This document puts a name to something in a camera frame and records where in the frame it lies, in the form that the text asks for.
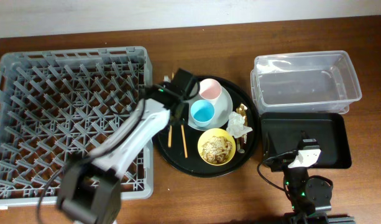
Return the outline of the blue plastic cup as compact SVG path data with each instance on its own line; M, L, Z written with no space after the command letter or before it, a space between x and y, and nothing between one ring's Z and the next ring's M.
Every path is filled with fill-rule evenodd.
M190 114L196 126L205 127L213 120L215 109L209 101L197 100L192 104Z

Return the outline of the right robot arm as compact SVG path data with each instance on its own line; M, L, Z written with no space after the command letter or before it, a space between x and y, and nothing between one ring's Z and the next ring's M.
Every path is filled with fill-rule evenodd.
M296 149L269 156L259 163L270 168L278 168L283 172L283 185L273 184L266 177L262 179L276 189L283 191L291 202L292 212L280 218L266 220L265 223L322 223L322 224L351 224L354 217L329 217L331 198L334 184L332 180L320 175L308 174L308 169L315 165L321 154L321 148L315 138L311 138L304 131Z

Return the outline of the wooden chopstick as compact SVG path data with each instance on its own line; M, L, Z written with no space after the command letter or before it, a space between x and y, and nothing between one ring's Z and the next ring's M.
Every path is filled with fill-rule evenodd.
M183 125L183 124L181 124L180 127L181 127L181 135L182 135L182 141L183 141L183 151L184 151L184 155L185 155L185 158L188 158L187 145L186 145L185 128L184 128L184 125Z
M170 81L172 81L174 78L174 73L172 72L172 77ZM168 132L168 148L172 147L172 125L169 126L169 132Z

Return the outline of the gold snack wrapper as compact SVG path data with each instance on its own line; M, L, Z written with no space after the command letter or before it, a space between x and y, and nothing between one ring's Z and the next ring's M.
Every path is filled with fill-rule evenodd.
M242 119L244 120L242 128L243 135L241 136L242 145L245 145L247 143L247 133L245 132L245 130L248 128L247 110L248 107L243 103L241 103L239 107L236 108L236 113L240 114L242 116Z

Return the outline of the white napkin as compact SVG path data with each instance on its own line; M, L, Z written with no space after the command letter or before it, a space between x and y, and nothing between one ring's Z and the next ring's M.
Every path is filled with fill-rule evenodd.
M245 125L245 119L239 113L233 111L229 114L226 131L234 138L240 138L253 129Z

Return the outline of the food scraps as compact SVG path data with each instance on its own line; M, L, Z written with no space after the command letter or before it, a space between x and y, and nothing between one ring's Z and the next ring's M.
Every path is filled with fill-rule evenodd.
M223 136L212 136L202 145L202 158L210 164L223 164L228 161L232 143Z

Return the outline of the yellow bowl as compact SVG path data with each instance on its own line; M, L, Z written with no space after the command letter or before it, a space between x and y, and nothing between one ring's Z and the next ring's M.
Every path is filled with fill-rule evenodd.
M231 150L231 153L229 155L229 159L227 162L223 163L223 164L210 164L208 162L206 162L202 156L201 156L201 153L202 153L202 145L209 139L211 138L212 136L223 136L225 137L227 140L229 140L232 145L233 145L233 149ZM222 166L224 164L227 164L229 161L231 161L235 155L235 152L236 152L236 143L235 143L235 140L234 138L224 129L219 129L219 128L213 128L213 129L209 129L207 131L205 131L199 138L198 140L198 152L199 152L199 155L200 157L202 158L202 160L204 160L206 163L212 165L212 166Z

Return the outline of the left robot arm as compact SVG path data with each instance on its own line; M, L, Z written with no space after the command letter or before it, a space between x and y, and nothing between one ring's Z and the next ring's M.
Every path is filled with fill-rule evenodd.
M73 221L113 223L121 209L121 181L147 143L188 116L198 77L178 69L173 79L149 87L129 118L100 146L63 171L57 209Z

